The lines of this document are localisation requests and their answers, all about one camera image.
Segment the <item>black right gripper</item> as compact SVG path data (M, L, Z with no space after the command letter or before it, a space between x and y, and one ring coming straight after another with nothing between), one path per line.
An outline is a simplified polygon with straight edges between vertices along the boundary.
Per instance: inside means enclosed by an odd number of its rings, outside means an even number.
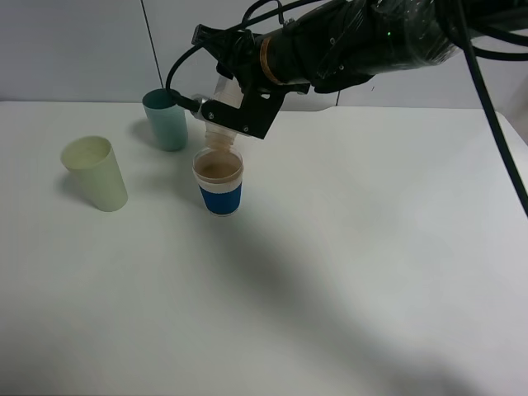
M217 62L216 71L227 79L236 79L242 93L256 81L257 35L249 29L224 31L199 24L191 43L206 50Z

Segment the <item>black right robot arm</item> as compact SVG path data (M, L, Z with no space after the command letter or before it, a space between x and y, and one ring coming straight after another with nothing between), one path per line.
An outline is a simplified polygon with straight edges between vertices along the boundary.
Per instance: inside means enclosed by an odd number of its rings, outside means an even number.
M256 34L199 25L192 43L217 61L217 71L236 79L243 93L334 93L375 75L443 64L457 49L469 63L477 88L485 87L476 58L509 62L520 56L471 47L481 35L511 38L527 27L525 1L331 1L280 29Z

